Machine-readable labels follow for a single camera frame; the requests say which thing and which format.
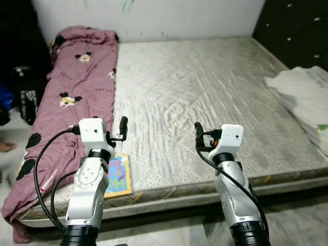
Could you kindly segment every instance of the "black bag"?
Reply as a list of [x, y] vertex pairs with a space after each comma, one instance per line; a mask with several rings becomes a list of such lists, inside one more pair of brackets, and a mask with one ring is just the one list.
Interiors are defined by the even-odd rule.
[[7, 83], [11, 71], [28, 66], [44, 77], [52, 69], [48, 47], [38, 27], [31, 0], [0, 1], [0, 80]]
[[33, 125], [47, 80], [30, 67], [16, 67], [14, 68], [14, 83], [20, 116], [27, 124]]
[[0, 105], [0, 126], [7, 124], [10, 121], [9, 113], [5, 106]]

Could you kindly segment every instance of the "blue object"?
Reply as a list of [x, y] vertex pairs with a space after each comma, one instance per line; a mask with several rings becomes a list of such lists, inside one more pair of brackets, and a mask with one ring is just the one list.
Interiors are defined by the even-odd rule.
[[12, 91], [0, 84], [0, 105], [3, 105], [7, 111], [13, 108], [15, 96]]

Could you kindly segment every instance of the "book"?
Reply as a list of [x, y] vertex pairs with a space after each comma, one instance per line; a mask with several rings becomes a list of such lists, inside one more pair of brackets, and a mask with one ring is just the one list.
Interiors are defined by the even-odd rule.
[[117, 154], [108, 165], [109, 184], [105, 197], [132, 194], [129, 156]]

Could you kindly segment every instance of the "quilted mattress surface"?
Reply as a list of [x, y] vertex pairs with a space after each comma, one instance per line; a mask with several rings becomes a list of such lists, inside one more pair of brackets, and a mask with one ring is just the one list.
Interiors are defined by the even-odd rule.
[[[259, 195], [328, 184], [328, 164], [301, 126], [266, 88], [285, 70], [248, 37], [119, 45], [114, 133], [129, 119], [133, 194], [105, 199], [104, 218], [219, 200], [215, 172], [195, 151], [194, 122], [205, 130], [244, 126], [237, 159]], [[65, 215], [73, 184], [57, 191]], [[50, 226], [39, 206], [21, 222]]]

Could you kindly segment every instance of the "mattress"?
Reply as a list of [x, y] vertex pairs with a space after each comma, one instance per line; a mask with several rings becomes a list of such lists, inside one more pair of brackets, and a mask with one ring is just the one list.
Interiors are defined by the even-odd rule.
[[[127, 116], [116, 150], [130, 156], [133, 194], [106, 198], [103, 219], [219, 202], [215, 171], [194, 148], [196, 121], [244, 126], [237, 159], [257, 195], [328, 185], [328, 162], [265, 86], [285, 69], [250, 37], [120, 44], [113, 131]], [[72, 193], [56, 193], [61, 220]], [[51, 226], [40, 206], [20, 221]]]

